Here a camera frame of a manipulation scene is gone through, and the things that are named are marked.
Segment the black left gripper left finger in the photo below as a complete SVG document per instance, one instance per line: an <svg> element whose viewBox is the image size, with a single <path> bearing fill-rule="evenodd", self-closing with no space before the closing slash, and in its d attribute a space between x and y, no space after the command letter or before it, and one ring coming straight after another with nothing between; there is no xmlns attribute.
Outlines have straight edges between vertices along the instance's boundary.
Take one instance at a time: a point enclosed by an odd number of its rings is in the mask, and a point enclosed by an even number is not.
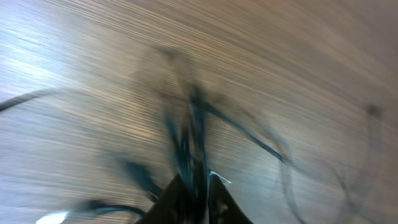
<svg viewBox="0 0 398 224"><path fill-rule="evenodd" d="M187 186L176 175L158 201L137 224L188 224L194 221L194 204Z"/></svg>

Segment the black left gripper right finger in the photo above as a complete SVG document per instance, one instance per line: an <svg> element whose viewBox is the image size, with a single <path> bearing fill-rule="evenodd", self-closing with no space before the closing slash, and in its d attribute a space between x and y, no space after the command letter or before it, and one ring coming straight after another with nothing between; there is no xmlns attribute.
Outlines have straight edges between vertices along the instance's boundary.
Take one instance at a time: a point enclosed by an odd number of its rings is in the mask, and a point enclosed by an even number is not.
<svg viewBox="0 0 398 224"><path fill-rule="evenodd" d="M208 213L209 224L252 224L216 174L210 174Z"/></svg>

